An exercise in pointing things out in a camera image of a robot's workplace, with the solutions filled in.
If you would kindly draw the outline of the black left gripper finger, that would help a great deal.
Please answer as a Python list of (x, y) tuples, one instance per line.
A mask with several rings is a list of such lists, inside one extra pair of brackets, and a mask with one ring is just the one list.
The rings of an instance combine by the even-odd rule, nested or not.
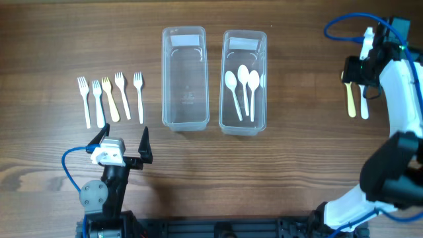
[(87, 144), (86, 152), (92, 153), (96, 147), (100, 146), (101, 141), (109, 136), (110, 133), (110, 124), (106, 123), (105, 126), (100, 130), (100, 132)]
[(143, 130), (141, 141), (138, 147), (138, 153), (140, 154), (142, 163), (152, 164), (153, 154), (149, 142), (149, 130), (147, 126)]

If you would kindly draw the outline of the white plastic spoon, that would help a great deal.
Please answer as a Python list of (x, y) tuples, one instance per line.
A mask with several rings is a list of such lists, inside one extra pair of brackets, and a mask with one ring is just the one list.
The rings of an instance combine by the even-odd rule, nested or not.
[(364, 85), (359, 85), (360, 88), (360, 111), (361, 111), (361, 117), (364, 120), (367, 120), (369, 118), (369, 111), (367, 107), (367, 99), (364, 97)]
[(245, 65), (240, 65), (237, 71), (237, 77), (240, 83), (243, 86), (243, 99), (244, 99), (244, 107), (245, 107), (245, 114), (248, 116), (249, 112), (249, 101), (247, 96), (247, 83), (249, 79), (249, 71)]
[(251, 99), (250, 99), (250, 120), (254, 122), (254, 113), (255, 113), (255, 91), (257, 90), (260, 84), (260, 76), (256, 70), (253, 70), (249, 74), (248, 86), (251, 90)]
[(237, 95), (236, 95), (236, 92), (235, 92), (235, 89), (237, 87), (237, 80), (236, 80), (236, 77), (235, 77), (234, 73), (232, 71), (226, 71), (225, 72), (224, 80), (225, 80), (226, 87), (228, 89), (230, 89), (231, 92), (232, 92), (233, 100), (234, 100), (234, 105), (235, 105), (235, 110), (237, 112), (237, 116), (238, 116), (239, 120), (242, 121), (243, 120), (243, 117), (242, 117), (242, 114), (241, 114), (241, 109), (239, 107), (239, 101), (237, 99)]

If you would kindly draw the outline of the yellow plastic spoon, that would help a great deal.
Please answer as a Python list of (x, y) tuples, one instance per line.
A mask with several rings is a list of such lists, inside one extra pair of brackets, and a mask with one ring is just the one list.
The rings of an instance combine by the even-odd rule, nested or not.
[(347, 101), (348, 115), (351, 118), (355, 118), (356, 117), (356, 107), (355, 107), (355, 104), (354, 104), (351, 82), (345, 82), (344, 81), (344, 72), (341, 73), (341, 80), (346, 87), (346, 101)]

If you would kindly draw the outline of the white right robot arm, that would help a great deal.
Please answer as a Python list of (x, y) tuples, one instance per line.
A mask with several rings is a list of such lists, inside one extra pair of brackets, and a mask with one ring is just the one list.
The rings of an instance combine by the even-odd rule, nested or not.
[(385, 95), (389, 116), (389, 139), (364, 163), (357, 186), (336, 200), (323, 202), (309, 216), (309, 233), (329, 237), (351, 233), (359, 225), (383, 214), (396, 222), (408, 223), (422, 218), (392, 216), (392, 212), (422, 206), (422, 169), (412, 168), (412, 160), (422, 162), (422, 50), (408, 45), (410, 21), (400, 17), (380, 18), (369, 13), (350, 13), (331, 20), (324, 35), (339, 37), (328, 29), (354, 17), (377, 21), (363, 36), (348, 37), (360, 44), (358, 56), (346, 58), (342, 82), (360, 86), (362, 99), (367, 90)]

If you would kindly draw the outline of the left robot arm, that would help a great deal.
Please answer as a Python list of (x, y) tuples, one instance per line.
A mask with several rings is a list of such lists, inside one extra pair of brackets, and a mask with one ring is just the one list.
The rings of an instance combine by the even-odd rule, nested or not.
[(85, 215), (77, 223), (76, 238), (84, 237), (147, 237), (146, 228), (132, 211), (122, 211), (124, 195), (131, 170), (142, 170), (153, 162), (149, 130), (144, 128), (139, 143), (139, 157), (125, 156), (122, 138), (109, 136), (110, 124), (87, 144), (85, 151), (94, 164), (103, 167), (99, 180), (91, 180), (81, 187), (79, 200)]

